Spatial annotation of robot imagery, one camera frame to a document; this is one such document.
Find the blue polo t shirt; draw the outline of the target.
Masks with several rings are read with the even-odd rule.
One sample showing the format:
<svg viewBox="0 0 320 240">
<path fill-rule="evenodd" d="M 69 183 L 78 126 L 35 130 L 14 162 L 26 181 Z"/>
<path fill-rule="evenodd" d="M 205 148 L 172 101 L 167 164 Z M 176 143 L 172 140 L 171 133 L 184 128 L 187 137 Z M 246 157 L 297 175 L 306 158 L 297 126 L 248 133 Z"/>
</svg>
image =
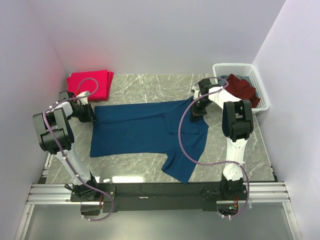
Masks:
<svg viewBox="0 0 320 240">
<path fill-rule="evenodd" d="M 90 157 L 119 154 L 166 154 L 161 170 L 187 184 L 205 150 L 208 125 L 190 122 L 191 99 L 94 108 Z"/>
</svg>

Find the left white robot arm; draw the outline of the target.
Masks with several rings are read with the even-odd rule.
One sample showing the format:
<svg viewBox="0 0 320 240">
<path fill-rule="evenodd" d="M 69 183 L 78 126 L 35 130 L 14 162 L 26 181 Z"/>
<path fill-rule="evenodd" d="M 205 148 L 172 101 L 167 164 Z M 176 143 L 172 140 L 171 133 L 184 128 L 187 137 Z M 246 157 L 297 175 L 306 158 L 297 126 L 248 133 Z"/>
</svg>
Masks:
<svg viewBox="0 0 320 240">
<path fill-rule="evenodd" d="M 98 119 L 89 103 L 89 91 L 77 95 L 70 91 L 59 93 L 60 101 L 48 110 L 32 116 L 40 148 L 55 156 L 65 167 L 72 179 L 69 189 L 94 201 L 100 195 L 100 188 L 89 169 L 76 153 L 75 137 L 69 120 L 77 118 L 81 123 L 93 123 Z"/>
</svg>

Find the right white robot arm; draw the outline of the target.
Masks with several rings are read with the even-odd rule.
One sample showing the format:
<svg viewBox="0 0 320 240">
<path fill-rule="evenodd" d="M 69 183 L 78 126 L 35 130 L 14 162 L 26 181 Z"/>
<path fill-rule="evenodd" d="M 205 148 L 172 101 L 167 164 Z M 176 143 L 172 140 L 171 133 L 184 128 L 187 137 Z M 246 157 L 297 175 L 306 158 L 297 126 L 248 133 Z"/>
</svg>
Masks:
<svg viewBox="0 0 320 240">
<path fill-rule="evenodd" d="M 217 78 L 224 85 L 211 83 L 211 78 L 203 78 L 193 86 L 191 92 L 196 102 L 191 107 L 190 121 L 202 119 L 206 108 L 215 103 L 222 109 L 222 132 L 226 137 L 227 150 L 219 193 L 222 198 L 230 200 L 233 196 L 245 193 L 244 174 L 241 167 L 244 164 L 245 148 L 254 130 L 252 105 L 248 99 L 240 99 L 227 90 L 227 80 Z"/>
</svg>

